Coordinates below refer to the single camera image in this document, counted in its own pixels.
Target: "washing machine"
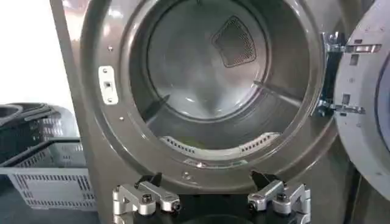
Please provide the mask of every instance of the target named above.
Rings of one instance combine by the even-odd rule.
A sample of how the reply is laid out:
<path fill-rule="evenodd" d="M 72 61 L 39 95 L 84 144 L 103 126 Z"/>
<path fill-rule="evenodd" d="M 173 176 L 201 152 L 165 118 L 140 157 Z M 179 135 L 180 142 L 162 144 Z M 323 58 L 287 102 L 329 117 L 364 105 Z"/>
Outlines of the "washing machine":
<path fill-rule="evenodd" d="M 275 174 L 342 223 L 351 160 L 390 199 L 389 1 L 51 4 L 102 223 L 116 186 L 155 173 L 176 194 Z"/>

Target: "dark plastic bin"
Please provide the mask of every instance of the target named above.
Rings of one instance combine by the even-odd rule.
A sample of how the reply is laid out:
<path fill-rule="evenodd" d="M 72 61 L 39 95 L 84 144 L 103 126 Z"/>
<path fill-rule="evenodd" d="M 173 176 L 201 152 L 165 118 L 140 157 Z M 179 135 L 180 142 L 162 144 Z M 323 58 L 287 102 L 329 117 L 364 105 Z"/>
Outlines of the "dark plastic bin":
<path fill-rule="evenodd" d="M 0 111 L 0 163 L 47 138 L 63 136 L 61 114 L 44 103 L 0 105 Z"/>

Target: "door hinge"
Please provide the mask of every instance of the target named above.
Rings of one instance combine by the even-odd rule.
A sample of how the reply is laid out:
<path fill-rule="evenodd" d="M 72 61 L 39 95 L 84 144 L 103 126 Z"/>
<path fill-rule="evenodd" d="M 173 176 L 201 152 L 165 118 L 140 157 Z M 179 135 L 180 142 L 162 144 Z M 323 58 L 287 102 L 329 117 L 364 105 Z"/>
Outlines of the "door hinge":
<path fill-rule="evenodd" d="M 362 44 L 356 40 L 353 44 L 347 44 L 346 37 L 341 32 L 322 33 L 322 44 L 325 53 L 325 79 L 322 85 L 321 95 L 317 101 L 312 115 L 332 116 L 335 111 L 342 114 L 356 113 L 365 114 L 363 107 L 349 105 L 349 100 L 345 104 L 336 105 L 333 103 L 336 76 L 340 61 L 344 54 L 374 54 L 377 53 L 381 44 Z"/>

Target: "white wall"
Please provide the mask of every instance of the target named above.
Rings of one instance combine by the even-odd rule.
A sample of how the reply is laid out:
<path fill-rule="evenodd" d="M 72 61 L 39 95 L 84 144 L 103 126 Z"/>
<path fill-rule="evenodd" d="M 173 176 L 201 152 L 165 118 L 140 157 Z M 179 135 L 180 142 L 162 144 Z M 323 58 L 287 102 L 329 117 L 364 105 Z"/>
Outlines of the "white wall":
<path fill-rule="evenodd" d="M 12 102 L 74 113 L 49 0 L 1 2 L 0 104 Z"/>

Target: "screw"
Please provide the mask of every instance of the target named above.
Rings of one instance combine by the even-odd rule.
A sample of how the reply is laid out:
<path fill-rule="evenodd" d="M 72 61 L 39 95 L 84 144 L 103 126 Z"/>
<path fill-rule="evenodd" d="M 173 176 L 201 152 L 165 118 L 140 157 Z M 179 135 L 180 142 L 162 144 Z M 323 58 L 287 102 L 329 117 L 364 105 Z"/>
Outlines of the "screw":
<path fill-rule="evenodd" d="M 172 204 L 172 210 L 173 210 L 173 211 L 179 212 L 181 209 L 182 209 L 182 205 L 180 204 L 180 202 L 175 201 L 175 202 Z"/>
<path fill-rule="evenodd" d="M 249 212 L 256 212 L 257 211 L 257 205 L 254 201 L 251 201 L 247 205 Z"/>
<path fill-rule="evenodd" d="M 142 195 L 142 202 L 143 203 L 149 203 L 152 201 L 152 195 L 151 194 L 144 194 Z"/>
<path fill-rule="evenodd" d="M 283 193 L 278 194 L 278 195 L 276 196 L 276 199 L 277 199 L 278 201 L 288 201 L 287 195 L 286 195 L 286 194 L 283 194 Z"/>

